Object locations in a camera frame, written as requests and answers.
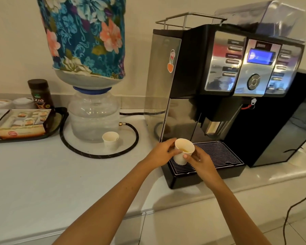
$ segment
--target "wall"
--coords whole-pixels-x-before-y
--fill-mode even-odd
[[[127,0],[126,78],[113,87],[116,95],[145,95],[152,38],[155,24],[167,16],[187,11],[213,14],[226,6],[263,0]],[[306,0],[283,0],[306,9]],[[188,18],[188,25],[206,23],[204,18]],[[175,20],[181,24],[182,19]],[[306,69],[306,50],[301,63]],[[36,0],[0,0],[0,93],[29,93],[27,80],[45,78],[52,93],[72,94],[52,70]]]

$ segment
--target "paper cup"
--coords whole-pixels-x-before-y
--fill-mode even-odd
[[[119,134],[117,132],[106,132],[102,136],[104,147],[110,151],[118,148]]]
[[[179,165],[185,165],[187,163],[186,159],[184,158],[184,154],[192,155],[195,151],[194,144],[184,138],[179,138],[175,141],[175,147],[182,151],[182,153],[174,156],[174,161]]]

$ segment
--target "metal grate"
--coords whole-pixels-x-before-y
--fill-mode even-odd
[[[217,169],[231,168],[244,163],[222,142],[212,141],[203,143],[194,143],[203,149],[211,157],[213,164]],[[195,169],[187,163],[186,165],[176,164],[173,158],[169,161],[175,175],[195,173]]]

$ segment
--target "display screen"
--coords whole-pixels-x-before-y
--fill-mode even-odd
[[[247,62],[253,64],[271,65],[274,60],[275,52],[262,51],[258,49],[250,49]]]

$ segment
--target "floral bottle cover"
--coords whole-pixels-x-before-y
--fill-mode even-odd
[[[55,69],[122,79],[126,0],[37,0]]]

